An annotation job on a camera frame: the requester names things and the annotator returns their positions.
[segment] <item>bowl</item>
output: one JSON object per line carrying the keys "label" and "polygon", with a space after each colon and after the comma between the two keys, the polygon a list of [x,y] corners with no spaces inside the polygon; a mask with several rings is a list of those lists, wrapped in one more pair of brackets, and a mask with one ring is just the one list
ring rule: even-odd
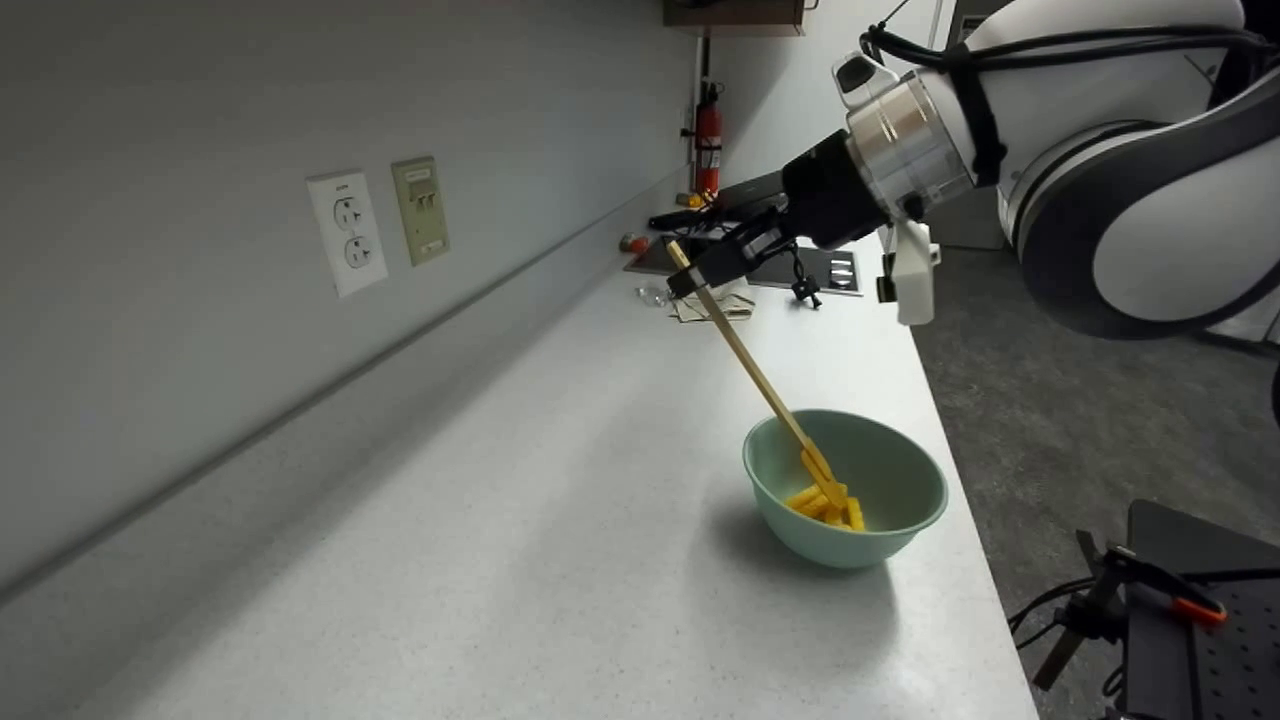
{"label": "bowl", "polygon": [[868,531],[849,531],[792,514],[790,495],[810,488],[802,443],[780,420],[758,423],[744,439],[744,468],[758,483],[763,523],[797,557],[828,569],[871,569],[938,523],[948,508],[939,468],[903,433],[828,407],[797,412],[797,420],[828,456],[836,477],[863,499],[868,517]]}

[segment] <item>electrical outlet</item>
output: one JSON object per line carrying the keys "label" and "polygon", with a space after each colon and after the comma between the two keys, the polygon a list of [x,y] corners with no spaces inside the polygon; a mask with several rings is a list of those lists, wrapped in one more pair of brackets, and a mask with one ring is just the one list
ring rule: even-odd
{"label": "electrical outlet", "polygon": [[363,173],[308,180],[326,256],[339,295],[389,275]]}
{"label": "electrical outlet", "polygon": [[441,178],[432,157],[391,163],[407,261],[425,266],[450,247]]}

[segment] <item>wall outlet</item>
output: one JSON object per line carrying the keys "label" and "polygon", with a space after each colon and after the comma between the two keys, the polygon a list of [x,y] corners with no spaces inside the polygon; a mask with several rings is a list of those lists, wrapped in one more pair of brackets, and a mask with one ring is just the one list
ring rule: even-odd
{"label": "wall outlet", "polygon": [[308,188],[337,291],[352,295],[380,283],[389,261],[363,173],[317,178]]}
{"label": "wall outlet", "polygon": [[425,266],[432,256],[445,256],[450,228],[445,228],[436,159],[432,157],[402,159],[391,163],[391,178],[402,196],[407,261]]}

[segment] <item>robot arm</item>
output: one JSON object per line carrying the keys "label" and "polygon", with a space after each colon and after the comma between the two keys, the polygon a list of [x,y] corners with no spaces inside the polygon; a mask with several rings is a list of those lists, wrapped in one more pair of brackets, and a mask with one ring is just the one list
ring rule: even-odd
{"label": "robot arm", "polygon": [[1236,0],[1018,0],[952,53],[871,30],[868,53],[919,69],[797,157],[775,203],[700,271],[730,282],[780,241],[879,228],[918,324],[932,316],[928,211],[998,186],[1001,228],[1056,321],[1096,338],[1211,324],[1280,283],[1280,73],[1210,110],[1225,50],[1271,53],[1242,30]]}

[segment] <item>white countertop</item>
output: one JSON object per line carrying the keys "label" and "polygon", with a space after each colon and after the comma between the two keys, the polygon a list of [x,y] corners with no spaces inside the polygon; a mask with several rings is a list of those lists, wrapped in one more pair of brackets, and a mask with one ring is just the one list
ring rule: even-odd
{"label": "white countertop", "polygon": [[141,653],[83,718],[1036,718],[918,346],[894,308],[759,290],[740,321],[792,407],[919,439],[948,514],[833,577],[751,508],[767,417],[710,324],[610,275],[454,412]]}

